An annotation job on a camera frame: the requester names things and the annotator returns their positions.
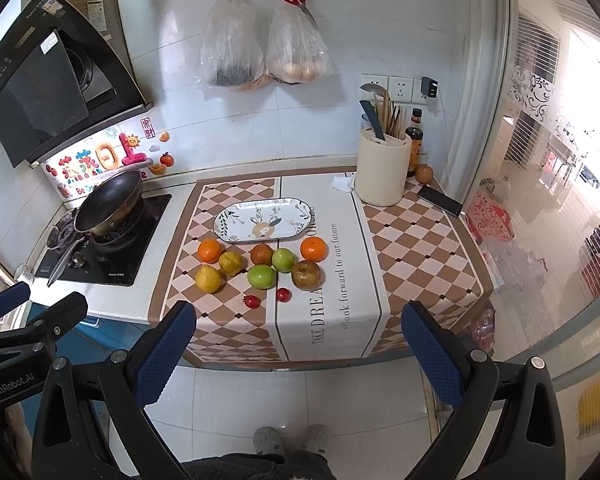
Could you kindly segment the red cherry tomato left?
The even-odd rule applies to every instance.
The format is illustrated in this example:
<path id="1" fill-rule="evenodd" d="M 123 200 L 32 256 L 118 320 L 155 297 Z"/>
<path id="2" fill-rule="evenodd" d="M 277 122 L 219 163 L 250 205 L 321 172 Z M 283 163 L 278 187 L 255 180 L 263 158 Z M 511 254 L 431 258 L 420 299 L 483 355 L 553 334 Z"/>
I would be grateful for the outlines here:
<path id="1" fill-rule="evenodd" d="M 245 306 L 249 309 L 257 309 L 261 305 L 261 299 L 254 295 L 246 295 L 242 298 Z"/>

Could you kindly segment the plastic bag with dark contents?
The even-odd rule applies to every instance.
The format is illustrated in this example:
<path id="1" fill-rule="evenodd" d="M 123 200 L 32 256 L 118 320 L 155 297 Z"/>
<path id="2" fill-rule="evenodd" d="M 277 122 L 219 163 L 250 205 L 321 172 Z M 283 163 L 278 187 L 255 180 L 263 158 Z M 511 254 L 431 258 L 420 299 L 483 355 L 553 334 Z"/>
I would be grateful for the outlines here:
<path id="1" fill-rule="evenodd" d="M 264 55 L 256 25 L 257 10 L 245 0 L 215 0 L 202 29 L 198 84 L 234 91 L 257 88 Z"/>

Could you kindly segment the wooden chopsticks bundle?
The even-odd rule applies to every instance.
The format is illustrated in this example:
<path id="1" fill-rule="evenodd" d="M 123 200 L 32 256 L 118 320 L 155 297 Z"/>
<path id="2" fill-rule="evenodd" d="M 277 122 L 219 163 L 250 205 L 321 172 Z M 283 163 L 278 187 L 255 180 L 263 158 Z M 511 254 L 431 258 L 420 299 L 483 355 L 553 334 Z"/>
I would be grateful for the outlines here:
<path id="1" fill-rule="evenodd" d="M 390 98 L 387 90 L 382 90 L 376 98 L 376 113 L 382 133 L 395 139 L 405 138 L 403 107 Z"/>

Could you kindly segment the colourful wall stickers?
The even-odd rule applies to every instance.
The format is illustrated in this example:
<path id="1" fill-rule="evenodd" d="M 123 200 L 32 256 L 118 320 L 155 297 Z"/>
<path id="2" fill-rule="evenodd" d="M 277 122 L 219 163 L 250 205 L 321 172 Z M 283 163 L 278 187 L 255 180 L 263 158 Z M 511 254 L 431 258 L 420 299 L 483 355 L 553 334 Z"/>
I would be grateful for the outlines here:
<path id="1" fill-rule="evenodd" d="M 63 200 L 87 196 L 101 180 L 130 169 L 143 180 L 160 178 L 175 166 L 168 130 L 149 116 L 129 119 L 100 130 L 42 162 L 52 187 Z"/>

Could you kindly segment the dark blue spatula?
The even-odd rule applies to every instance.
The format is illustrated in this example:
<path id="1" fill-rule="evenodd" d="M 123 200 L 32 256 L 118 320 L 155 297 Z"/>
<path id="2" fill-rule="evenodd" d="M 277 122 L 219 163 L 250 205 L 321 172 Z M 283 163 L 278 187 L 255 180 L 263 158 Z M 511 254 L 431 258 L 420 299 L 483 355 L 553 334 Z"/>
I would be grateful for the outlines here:
<path id="1" fill-rule="evenodd" d="M 366 115 L 368 122 L 372 126 L 376 138 L 381 141 L 385 140 L 384 129 L 382 128 L 382 125 L 379 121 L 379 117 L 373 104 L 369 100 L 359 100 L 358 102 L 360 103 L 362 110 L 364 110 L 364 114 Z"/>

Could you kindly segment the grey slipper left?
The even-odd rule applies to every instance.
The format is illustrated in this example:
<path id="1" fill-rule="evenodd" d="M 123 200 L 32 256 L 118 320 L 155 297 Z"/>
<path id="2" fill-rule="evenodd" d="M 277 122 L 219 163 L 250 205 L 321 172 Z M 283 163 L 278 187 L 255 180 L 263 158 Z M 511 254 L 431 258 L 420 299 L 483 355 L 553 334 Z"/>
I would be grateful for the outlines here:
<path id="1" fill-rule="evenodd" d="M 252 436 L 252 444 L 257 455 L 284 457 L 286 454 L 283 439 L 273 427 L 258 428 Z"/>

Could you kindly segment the brown russet pear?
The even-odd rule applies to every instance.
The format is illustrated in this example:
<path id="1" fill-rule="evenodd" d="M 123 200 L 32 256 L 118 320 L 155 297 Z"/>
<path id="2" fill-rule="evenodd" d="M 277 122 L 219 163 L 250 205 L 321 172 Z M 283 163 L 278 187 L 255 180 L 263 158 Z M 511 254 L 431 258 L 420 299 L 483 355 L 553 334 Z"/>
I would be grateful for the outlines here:
<path id="1" fill-rule="evenodd" d="M 314 261 L 299 261 L 291 269 L 291 281 L 294 286 L 305 292 L 320 288 L 322 279 L 322 270 Z"/>

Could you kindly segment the green apple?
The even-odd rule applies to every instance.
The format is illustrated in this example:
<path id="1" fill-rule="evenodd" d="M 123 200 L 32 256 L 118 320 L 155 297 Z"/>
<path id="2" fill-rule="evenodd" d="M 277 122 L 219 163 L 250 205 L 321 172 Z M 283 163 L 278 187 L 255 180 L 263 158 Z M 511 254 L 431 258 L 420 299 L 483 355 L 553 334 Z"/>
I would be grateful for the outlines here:
<path id="1" fill-rule="evenodd" d="M 272 253 L 272 266 L 279 273 L 289 273 L 296 263 L 296 256 L 288 248 L 278 248 Z"/>
<path id="2" fill-rule="evenodd" d="M 275 286 L 277 272 L 272 266 L 257 264 L 248 270 L 247 280 L 253 288 L 268 290 Z"/>

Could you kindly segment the orange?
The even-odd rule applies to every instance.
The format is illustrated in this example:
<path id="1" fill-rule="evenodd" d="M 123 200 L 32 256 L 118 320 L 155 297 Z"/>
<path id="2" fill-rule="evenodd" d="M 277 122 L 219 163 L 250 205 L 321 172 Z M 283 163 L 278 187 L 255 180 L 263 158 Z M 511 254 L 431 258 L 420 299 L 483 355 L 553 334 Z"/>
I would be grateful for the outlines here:
<path id="1" fill-rule="evenodd" d="M 326 242 L 318 236 L 310 236 L 302 240 L 300 254 L 304 260 L 320 262 L 328 255 Z"/>
<path id="2" fill-rule="evenodd" d="M 197 249 L 197 258 L 204 263 L 216 263 L 224 252 L 223 245 L 218 240 L 202 240 Z"/>

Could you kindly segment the yellow-green citrus fruit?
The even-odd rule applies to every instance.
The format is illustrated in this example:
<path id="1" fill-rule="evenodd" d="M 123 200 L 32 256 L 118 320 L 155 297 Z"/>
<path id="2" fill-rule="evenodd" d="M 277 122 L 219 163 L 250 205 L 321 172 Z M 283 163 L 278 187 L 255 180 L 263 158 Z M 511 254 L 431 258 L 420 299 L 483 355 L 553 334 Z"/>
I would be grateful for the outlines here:
<path id="1" fill-rule="evenodd" d="M 244 268 L 244 260 L 242 260 L 241 254 L 227 250 L 220 255 L 219 266 L 221 271 L 230 278 Z"/>

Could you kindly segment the black range hood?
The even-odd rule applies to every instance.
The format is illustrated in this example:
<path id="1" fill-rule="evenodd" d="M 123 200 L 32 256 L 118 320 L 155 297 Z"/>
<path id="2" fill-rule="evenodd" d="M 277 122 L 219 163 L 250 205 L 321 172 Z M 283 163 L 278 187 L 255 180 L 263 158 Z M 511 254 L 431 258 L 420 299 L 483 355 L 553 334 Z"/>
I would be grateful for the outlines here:
<path id="1" fill-rule="evenodd" d="M 31 0 L 0 42 L 0 142 L 14 167 L 150 107 L 121 58 L 67 0 Z"/>

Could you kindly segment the yellow lemon-like citrus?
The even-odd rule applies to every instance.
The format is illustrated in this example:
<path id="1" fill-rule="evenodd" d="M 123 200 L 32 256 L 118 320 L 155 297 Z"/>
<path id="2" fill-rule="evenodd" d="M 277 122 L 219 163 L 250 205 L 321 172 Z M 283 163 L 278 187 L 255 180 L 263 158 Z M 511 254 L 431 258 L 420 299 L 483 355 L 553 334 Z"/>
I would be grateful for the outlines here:
<path id="1" fill-rule="evenodd" d="M 201 266 L 195 275 L 195 284 L 204 294 L 214 294 L 224 284 L 224 278 L 213 266 Z"/>

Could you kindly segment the dark orange tangerine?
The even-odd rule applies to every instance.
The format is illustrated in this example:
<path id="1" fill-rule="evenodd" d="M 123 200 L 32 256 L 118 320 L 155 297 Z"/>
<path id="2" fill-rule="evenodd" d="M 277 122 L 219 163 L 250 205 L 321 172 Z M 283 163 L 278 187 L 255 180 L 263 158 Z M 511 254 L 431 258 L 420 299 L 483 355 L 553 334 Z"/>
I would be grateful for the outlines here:
<path id="1" fill-rule="evenodd" d="M 272 264 L 273 254 L 274 249 L 264 243 L 257 244 L 249 253 L 251 262 L 256 266 L 260 266 L 260 264 L 270 266 Z"/>

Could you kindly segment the plastic bag with eggs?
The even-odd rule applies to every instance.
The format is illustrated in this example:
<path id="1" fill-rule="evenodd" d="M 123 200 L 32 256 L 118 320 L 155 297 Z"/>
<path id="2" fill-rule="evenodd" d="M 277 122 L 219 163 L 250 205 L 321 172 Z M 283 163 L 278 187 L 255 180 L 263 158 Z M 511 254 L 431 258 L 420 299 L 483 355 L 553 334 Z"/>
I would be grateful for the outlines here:
<path id="1" fill-rule="evenodd" d="M 284 84 L 310 84 L 337 73 L 320 32 L 296 6 L 274 10 L 264 65 Z"/>

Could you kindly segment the dark sauce bottle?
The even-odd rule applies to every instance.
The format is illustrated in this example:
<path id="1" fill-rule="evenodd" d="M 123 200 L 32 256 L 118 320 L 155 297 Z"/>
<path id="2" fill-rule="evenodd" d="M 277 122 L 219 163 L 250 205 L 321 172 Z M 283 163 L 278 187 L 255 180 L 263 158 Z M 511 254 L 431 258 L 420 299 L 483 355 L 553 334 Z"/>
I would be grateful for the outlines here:
<path id="1" fill-rule="evenodd" d="M 424 138 L 424 133 L 422 132 L 422 110 L 420 108 L 413 108 L 411 122 L 405 133 L 411 139 L 407 175 L 413 177 L 419 166 L 420 148 L 422 147 L 422 139 Z"/>

